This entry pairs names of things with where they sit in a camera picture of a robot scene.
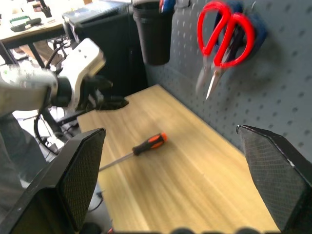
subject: scissors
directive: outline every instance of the scissors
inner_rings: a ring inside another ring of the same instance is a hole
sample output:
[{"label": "scissors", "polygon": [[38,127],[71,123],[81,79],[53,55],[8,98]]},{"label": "scissors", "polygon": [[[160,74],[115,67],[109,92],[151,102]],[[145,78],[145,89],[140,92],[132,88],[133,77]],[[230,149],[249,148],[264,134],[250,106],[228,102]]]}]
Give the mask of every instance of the scissors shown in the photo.
[{"label": "scissors", "polygon": [[[209,38],[207,45],[204,46],[203,36],[202,36],[202,26],[206,13],[208,11],[217,10],[218,15],[214,24],[214,31]],[[204,66],[200,72],[200,75],[196,84],[196,92],[200,86],[203,84],[205,77],[208,72],[213,71],[213,77],[206,99],[215,89],[224,71],[230,67],[237,66],[243,60],[247,58],[254,47],[255,31],[254,26],[250,22],[247,16],[241,13],[242,4],[240,2],[232,2],[229,5],[220,1],[211,1],[206,4],[199,14],[198,24],[197,24],[197,37],[198,45],[204,56]],[[223,41],[219,45],[218,37],[222,30],[226,27],[225,35]],[[246,46],[243,53],[235,58],[239,47],[242,46],[243,38],[246,35]],[[215,50],[216,54],[211,63],[207,63],[207,57],[211,55],[212,51]]]}]

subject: orange screwdriver handle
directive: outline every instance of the orange screwdriver handle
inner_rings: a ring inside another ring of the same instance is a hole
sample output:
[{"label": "orange screwdriver handle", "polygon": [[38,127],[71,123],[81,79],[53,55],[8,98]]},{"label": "orange screwdriver handle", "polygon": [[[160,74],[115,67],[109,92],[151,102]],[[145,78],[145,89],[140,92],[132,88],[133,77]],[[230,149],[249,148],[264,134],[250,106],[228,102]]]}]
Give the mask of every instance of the orange screwdriver handle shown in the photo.
[{"label": "orange screwdriver handle", "polygon": [[139,156],[141,153],[150,150],[156,149],[167,141],[167,136],[165,133],[159,133],[155,136],[152,136],[142,144],[132,148],[133,154]]}]

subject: red scissors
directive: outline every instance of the red scissors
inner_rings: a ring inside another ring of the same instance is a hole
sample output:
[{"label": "red scissors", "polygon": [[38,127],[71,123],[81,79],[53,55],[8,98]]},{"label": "red scissors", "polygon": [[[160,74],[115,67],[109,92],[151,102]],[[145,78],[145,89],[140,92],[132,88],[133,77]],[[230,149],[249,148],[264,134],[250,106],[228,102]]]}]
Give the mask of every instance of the red scissors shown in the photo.
[{"label": "red scissors", "polygon": [[[214,28],[213,33],[211,34],[211,37],[208,40],[208,43],[206,46],[204,46],[203,42],[203,35],[202,35],[202,27],[203,27],[203,21],[206,13],[208,11],[217,10],[222,15],[222,18],[220,22],[217,24],[217,26]],[[226,51],[228,50],[230,46],[230,42],[232,39],[232,36],[234,34],[234,30],[236,25],[239,24],[239,26],[242,27],[242,29],[245,31],[246,34],[246,47],[243,51],[243,53],[233,59],[232,61],[224,61],[223,56],[225,55]],[[214,65],[219,68],[229,68],[238,65],[241,63],[251,52],[253,46],[254,46],[254,27],[252,23],[249,21],[249,19],[241,14],[241,13],[231,13],[230,7],[221,2],[221,1],[211,1],[207,3],[203,10],[200,12],[198,17],[198,23],[197,23],[197,37],[198,37],[198,45],[199,48],[204,56],[209,56],[215,46],[215,44],[218,41],[218,37],[222,32],[222,29],[226,27],[225,35],[223,38],[223,41],[219,47],[219,50],[217,51],[215,57],[214,57]]]}]

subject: pegboard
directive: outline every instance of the pegboard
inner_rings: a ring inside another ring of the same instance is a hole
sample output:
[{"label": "pegboard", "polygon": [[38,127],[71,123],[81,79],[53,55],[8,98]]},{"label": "pegboard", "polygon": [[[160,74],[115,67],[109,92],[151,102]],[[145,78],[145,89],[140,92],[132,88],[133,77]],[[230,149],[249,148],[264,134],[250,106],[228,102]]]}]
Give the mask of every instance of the pegboard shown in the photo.
[{"label": "pegboard", "polygon": [[[203,63],[196,27],[207,2],[194,0],[190,8],[176,10],[170,61],[146,65],[149,84],[160,84],[240,150],[235,128],[247,124],[283,135],[312,161],[312,2],[257,1],[254,11],[267,24],[266,41],[252,59],[228,69],[205,101],[210,81],[195,93]],[[204,20],[206,40],[215,16]]]}]

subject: screwdriver shaft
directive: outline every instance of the screwdriver shaft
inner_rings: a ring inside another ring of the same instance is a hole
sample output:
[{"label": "screwdriver shaft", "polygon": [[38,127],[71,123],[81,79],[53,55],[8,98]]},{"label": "screwdriver shaft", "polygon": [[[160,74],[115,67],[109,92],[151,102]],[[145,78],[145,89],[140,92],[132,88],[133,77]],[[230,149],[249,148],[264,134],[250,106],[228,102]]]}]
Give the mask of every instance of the screwdriver shaft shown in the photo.
[{"label": "screwdriver shaft", "polygon": [[127,158],[129,158],[129,157],[131,157],[131,156],[133,156],[133,152],[131,152],[131,153],[129,153],[129,154],[127,154],[127,155],[125,155],[125,156],[119,158],[119,159],[116,159],[115,161],[112,161],[111,163],[106,164],[106,165],[103,166],[103,167],[100,167],[100,169],[99,169],[98,171],[99,171],[99,172],[100,172],[100,171],[103,171],[104,169],[109,168],[109,167],[111,167],[111,166],[113,166],[113,165],[115,165],[115,164],[117,164],[117,163],[119,163],[119,162],[122,162],[123,160],[126,160]]}]

